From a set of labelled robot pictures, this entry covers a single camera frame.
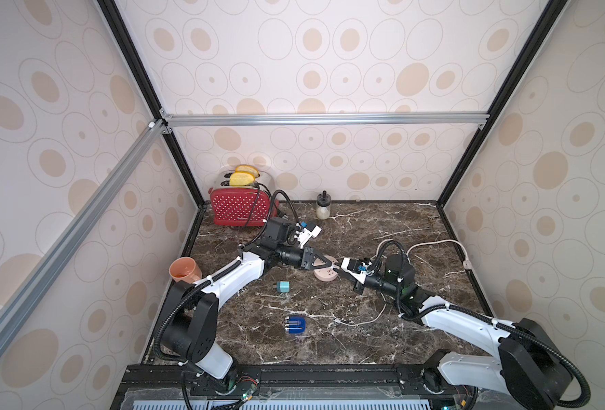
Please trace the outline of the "teal USB wall charger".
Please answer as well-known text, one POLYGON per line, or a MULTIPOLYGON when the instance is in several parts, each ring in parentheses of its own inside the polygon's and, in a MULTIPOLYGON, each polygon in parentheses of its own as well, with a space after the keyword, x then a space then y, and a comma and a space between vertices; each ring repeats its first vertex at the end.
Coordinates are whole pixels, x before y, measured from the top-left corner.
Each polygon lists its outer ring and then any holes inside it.
POLYGON ((277 283, 277 290, 282 294, 289 293, 291 291, 291 284, 289 281, 279 281, 277 283))

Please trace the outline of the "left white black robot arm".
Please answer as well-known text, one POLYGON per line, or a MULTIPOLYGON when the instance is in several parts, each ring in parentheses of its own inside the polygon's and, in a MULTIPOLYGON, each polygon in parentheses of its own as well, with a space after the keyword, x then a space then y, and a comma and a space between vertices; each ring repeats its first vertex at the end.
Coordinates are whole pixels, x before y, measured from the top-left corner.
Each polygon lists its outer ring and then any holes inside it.
POLYGON ((216 342, 220 309, 242 288, 280 264, 313 271, 320 260, 323 268, 329 268, 332 262, 308 246, 320 233, 319 225, 299 219, 284 191, 275 191, 260 232, 239 244, 237 257, 190 285, 176 285, 157 321, 152 339, 155 357, 176 362, 185 371, 205 373, 222 384, 233 384, 235 360, 216 342))

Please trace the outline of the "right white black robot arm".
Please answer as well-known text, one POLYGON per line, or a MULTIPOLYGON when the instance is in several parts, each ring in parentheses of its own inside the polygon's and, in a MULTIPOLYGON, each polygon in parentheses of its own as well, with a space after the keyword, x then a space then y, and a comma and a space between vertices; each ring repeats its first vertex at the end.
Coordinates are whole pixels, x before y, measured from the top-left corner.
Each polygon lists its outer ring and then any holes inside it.
POLYGON ((480 314, 423 289, 400 242, 382 242, 372 258, 345 258, 335 272, 351 280, 357 293, 371 289, 391 297, 401 320, 444 331, 482 350, 482 355, 437 350, 420 372, 428 393, 439 395, 450 386, 497 391, 525 409, 574 409, 590 402, 586 377, 540 324, 480 314))

